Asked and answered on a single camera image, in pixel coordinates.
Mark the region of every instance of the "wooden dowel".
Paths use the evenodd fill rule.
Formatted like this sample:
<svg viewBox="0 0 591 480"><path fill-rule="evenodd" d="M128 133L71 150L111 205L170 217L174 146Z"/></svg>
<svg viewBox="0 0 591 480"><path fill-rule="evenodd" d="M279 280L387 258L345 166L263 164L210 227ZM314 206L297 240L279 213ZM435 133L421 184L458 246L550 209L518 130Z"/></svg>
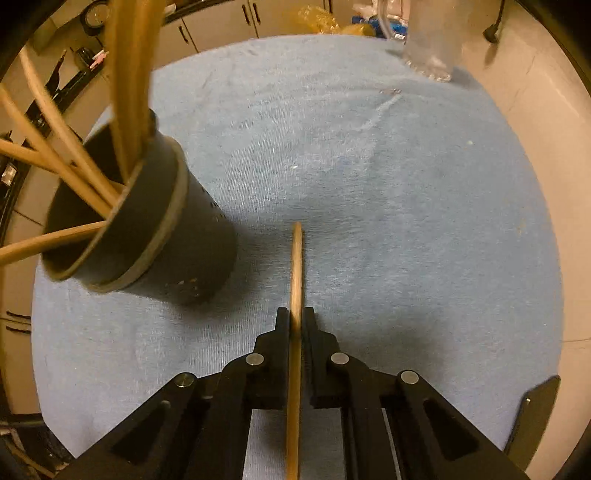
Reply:
<svg viewBox="0 0 591 480"><path fill-rule="evenodd" d="M57 232L27 238L14 244L0 248L0 267L8 265L24 258L32 257L52 248L72 244L93 236L106 224L106 221L88 223L87 225L66 228Z"/></svg>
<svg viewBox="0 0 591 480"><path fill-rule="evenodd" d="M135 79L133 109L138 115L140 147L145 145L150 134L150 76L166 3L166 0L139 0L135 16L134 50L129 61Z"/></svg>
<svg viewBox="0 0 591 480"><path fill-rule="evenodd" d="M123 181L127 184L141 149L141 129L135 110L135 79L131 72L135 11L137 0L113 0L106 26L106 44L110 51L107 65L111 71L113 147Z"/></svg>
<svg viewBox="0 0 591 480"><path fill-rule="evenodd" d="M10 450L11 454L13 454L16 457L19 457L23 462L25 462L29 466L32 466L39 473L42 473L48 478L54 478L56 476L56 474L50 472L47 468L39 465L37 462L32 460L25 452L19 450L12 442L7 441L6 446L8 447L8 450Z"/></svg>
<svg viewBox="0 0 591 480"><path fill-rule="evenodd" d="M14 445L22 452L25 451L25 447L23 446L22 442L21 442L21 438L18 436L18 432L16 429L9 429L10 430L10 436L12 437L12 441L14 442ZM28 470L29 470L29 478L31 480L41 480L41 477L39 476L39 474L37 473L37 471L31 466L28 466Z"/></svg>
<svg viewBox="0 0 591 480"><path fill-rule="evenodd" d="M32 148L16 145L15 143L9 142L8 140L3 140L1 138L0 153L10 158L16 158L17 160L28 163L29 165L35 165L36 167L53 171L49 168L49 166L47 166L47 163L45 160L43 160L43 157L38 151L35 151Z"/></svg>
<svg viewBox="0 0 591 480"><path fill-rule="evenodd" d="M293 227L291 247L290 351L287 386L287 428L285 442L285 477L298 480L300 473L300 391L301 391L301 310L302 310L302 231Z"/></svg>
<svg viewBox="0 0 591 480"><path fill-rule="evenodd" d="M72 154L74 162L82 169L85 177L96 191L99 192L110 206L117 204L119 194L99 167L96 166L84 146L80 143L80 140L74 135L74 132L67 126L45 85L43 85L43 82L39 78L29 58L26 46L22 48L19 55L29 88L37 101L39 110L43 113L52 130L64 142L64 145Z"/></svg>
<svg viewBox="0 0 591 480"><path fill-rule="evenodd" d="M35 167L39 167L43 170L57 174L57 172L47 164L41 154L32 148L22 147L9 142L8 140L3 140L0 138L0 153L10 158L15 158L16 160L20 160L29 165L33 165ZM75 165L69 165L69 167L74 171L74 173L76 173L76 175L87 180L84 172L80 168L76 167ZM121 193L125 187L124 185L121 185L120 183L117 183L113 180L109 180L109 182L118 193Z"/></svg>
<svg viewBox="0 0 591 480"><path fill-rule="evenodd" d="M18 109L7 90L0 84L0 99L4 104L8 115L15 122L16 126L24 133L31 145L41 154L47 164L54 169L61 179L76 192L91 208L93 208L101 217L107 218L111 212L111 207L84 182L74 171L68 167L53 150L49 143L43 138L39 131L33 126L28 118Z"/></svg>

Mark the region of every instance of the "clear plastic container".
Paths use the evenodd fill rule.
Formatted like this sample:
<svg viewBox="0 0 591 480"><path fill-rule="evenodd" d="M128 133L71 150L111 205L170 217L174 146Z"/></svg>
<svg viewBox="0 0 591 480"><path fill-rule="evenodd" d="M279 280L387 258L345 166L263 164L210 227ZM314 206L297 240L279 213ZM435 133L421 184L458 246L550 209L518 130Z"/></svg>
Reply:
<svg viewBox="0 0 591 480"><path fill-rule="evenodd" d="M388 0L378 0L378 16L386 38L394 38L387 20ZM469 0L413 0L403 58L415 71L440 82L452 78L462 52Z"/></svg>

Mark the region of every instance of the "black cable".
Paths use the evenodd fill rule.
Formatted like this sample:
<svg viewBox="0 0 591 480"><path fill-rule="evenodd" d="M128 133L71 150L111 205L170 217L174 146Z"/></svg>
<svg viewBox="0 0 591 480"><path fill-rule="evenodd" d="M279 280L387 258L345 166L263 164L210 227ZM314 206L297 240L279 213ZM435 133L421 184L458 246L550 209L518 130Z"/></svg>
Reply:
<svg viewBox="0 0 591 480"><path fill-rule="evenodd" d="M501 6L499 7L499 15L496 18L496 22L494 22L490 27L488 27L482 34L484 38L487 39L490 43L498 43L499 37L496 36L496 32L499 30L499 25L501 24L501 19L503 18L503 10L505 9L505 0L501 0Z"/></svg>

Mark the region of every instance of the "blue cloth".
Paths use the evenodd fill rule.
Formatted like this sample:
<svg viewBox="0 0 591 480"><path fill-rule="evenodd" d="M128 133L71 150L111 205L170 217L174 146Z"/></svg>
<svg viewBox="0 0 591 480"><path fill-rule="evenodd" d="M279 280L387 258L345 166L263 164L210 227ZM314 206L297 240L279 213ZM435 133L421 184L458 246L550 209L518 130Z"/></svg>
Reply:
<svg viewBox="0 0 591 480"><path fill-rule="evenodd" d="M152 108L239 232L205 306L35 282L43 416L74 455L181 371L220 371L288 306L291 224L306 305L371 368L412 368L499 447L556 373L562 297L544 198L464 71L434 83L374 38L253 40L154 74ZM101 122L105 122L106 113ZM301 477L342 479L336 411L303 407ZM283 475L283 413L257 412L246 479Z"/></svg>

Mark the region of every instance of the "yellow plastic bag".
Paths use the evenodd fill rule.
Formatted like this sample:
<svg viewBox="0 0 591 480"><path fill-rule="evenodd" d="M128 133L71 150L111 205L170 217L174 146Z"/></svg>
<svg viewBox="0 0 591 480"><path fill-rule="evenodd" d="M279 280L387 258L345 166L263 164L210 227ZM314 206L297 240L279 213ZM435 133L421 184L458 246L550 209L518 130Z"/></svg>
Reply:
<svg viewBox="0 0 591 480"><path fill-rule="evenodd" d="M341 28L335 18L326 10L314 5L302 7L298 12L300 21L308 25L314 33L320 34L343 34L343 35L364 35L375 37L375 30L369 24L347 25Z"/></svg>

